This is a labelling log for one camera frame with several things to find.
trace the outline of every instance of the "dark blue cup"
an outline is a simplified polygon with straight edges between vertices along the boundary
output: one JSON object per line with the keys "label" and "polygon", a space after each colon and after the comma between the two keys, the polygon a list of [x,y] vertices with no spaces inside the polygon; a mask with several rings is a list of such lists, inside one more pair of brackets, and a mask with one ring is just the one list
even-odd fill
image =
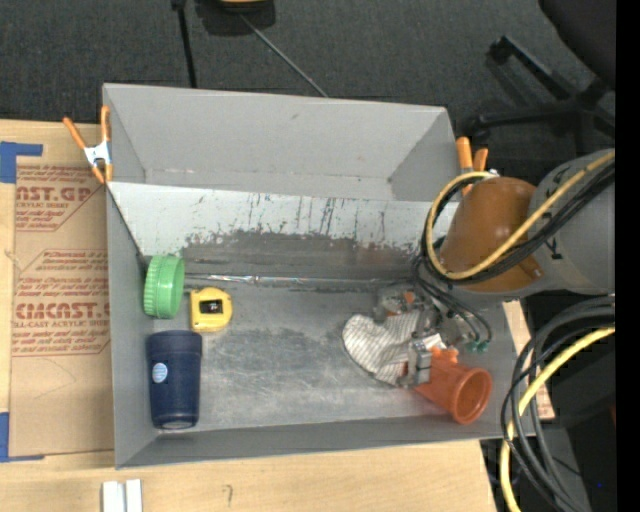
{"label": "dark blue cup", "polygon": [[147,339],[151,418],[156,428],[183,429],[198,422],[202,336],[162,331]]}

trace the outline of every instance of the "orange plastic cup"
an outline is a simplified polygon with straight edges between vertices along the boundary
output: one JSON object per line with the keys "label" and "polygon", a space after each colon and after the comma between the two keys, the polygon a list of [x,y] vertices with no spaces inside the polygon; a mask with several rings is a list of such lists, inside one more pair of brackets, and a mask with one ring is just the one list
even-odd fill
{"label": "orange plastic cup", "polygon": [[429,382],[414,390],[451,413],[462,425],[477,420],[489,402],[493,379],[484,368],[458,363],[458,351],[433,348]]}

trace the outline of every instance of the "black chair base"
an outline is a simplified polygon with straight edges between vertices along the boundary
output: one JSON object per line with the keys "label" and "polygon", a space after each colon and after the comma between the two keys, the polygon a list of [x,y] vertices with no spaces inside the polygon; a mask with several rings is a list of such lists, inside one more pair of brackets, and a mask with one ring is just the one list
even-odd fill
{"label": "black chair base", "polygon": [[598,106],[602,97],[611,90],[602,80],[596,78],[589,87],[578,90],[561,75],[538,62],[509,36],[495,41],[488,52],[488,57],[497,65],[504,64],[512,56],[533,74],[556,101],[475,115],[462,123],[465,135],[475,140],[485,140],[492,127],[540,121],[552,121],[557,126],[560,122],[563,130],[573,131],[579,155],[599,149],[596,130],[615,139],[615,117]]}

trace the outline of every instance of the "crumpled cloth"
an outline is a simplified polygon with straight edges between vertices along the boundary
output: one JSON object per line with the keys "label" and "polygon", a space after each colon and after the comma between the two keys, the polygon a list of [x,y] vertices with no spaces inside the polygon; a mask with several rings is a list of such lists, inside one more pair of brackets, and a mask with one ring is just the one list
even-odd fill
{"label": "crumpled cloth", "polygon": [[351,358],[377,380],[397,385],[407,373],[408,344],[416,329],[419,311],[390,316],[376,324],[365,315],[352,316],[342,330]]}

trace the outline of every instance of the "metal bracket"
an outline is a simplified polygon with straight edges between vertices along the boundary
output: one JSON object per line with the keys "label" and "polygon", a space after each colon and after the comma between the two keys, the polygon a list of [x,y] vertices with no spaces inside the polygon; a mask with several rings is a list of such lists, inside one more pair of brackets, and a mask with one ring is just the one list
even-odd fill
{"label": "metal bracket", "polygon": [[425,384],[431,379],[431,348],[444,347],[439,334],[432,334],[426,338],[413,339],[407,348],[408,371],[407,375],[398,379],[402,387],[412,388]]}

